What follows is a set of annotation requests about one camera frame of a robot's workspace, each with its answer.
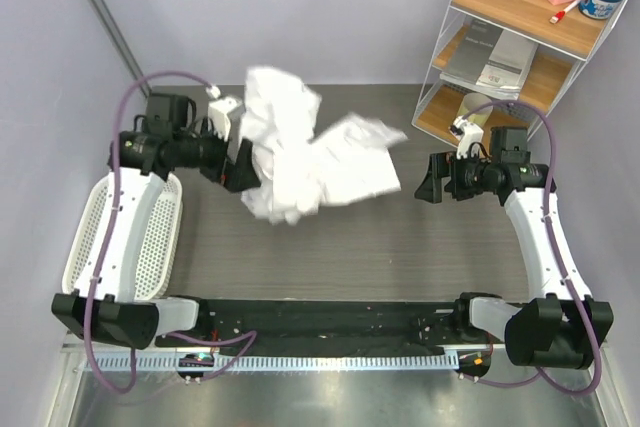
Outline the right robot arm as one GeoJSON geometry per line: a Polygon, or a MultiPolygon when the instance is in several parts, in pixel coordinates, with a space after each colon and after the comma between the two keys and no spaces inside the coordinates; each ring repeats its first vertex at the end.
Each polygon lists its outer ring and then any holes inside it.
{"type": "Polygon", "coordinates": [[[516,232],[530,296],[517,307],[493,294],[464,293],[453,333],[465,342],[484,333],[503,341],[517,366],[590,367],[614,315],[609,303],[594,300],[573,261],[548,166],[531,162],[523,128],[492,128],[488,147],[482,128],[468,120],[457,118],[450,130],[457,149],[430,156],[414,196],[437,204],[444,194],[457,201],[496,195],[516,232]]]}

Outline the white long sleeve shirt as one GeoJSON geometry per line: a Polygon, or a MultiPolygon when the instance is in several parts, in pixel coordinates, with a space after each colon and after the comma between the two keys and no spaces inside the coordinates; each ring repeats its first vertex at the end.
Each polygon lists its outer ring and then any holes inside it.
{"type": "Polygon", "coordinates": [[[247,71],[239,135],[253,144],[251,162],[261,184],[241,200],[256,218],[294,225],[322,206],[400,191],[389,150],[407,135],[355,113],[316,133],[321,101],[291,73],[267,66],[247,71]]]}

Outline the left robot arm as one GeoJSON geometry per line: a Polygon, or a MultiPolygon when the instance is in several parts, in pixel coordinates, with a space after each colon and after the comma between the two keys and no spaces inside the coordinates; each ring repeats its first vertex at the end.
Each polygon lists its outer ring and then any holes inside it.
{"type": "Polygon", "coordinates": [[[94,244],[75,286],[54,296],[53,315],[86,342],[142,350],[159,336],[175,333],[190,345],[205,344],[213,332],[204,300],[135,296],[139,257],[153,209],[177,168],[198,170],[230,193],[259,186],[252,144],[244,139],[228,153],[240,99],[208,91],[206,116],[179,94],[153,93],[133,127],[109,149],[107,199],[94,244]]]}

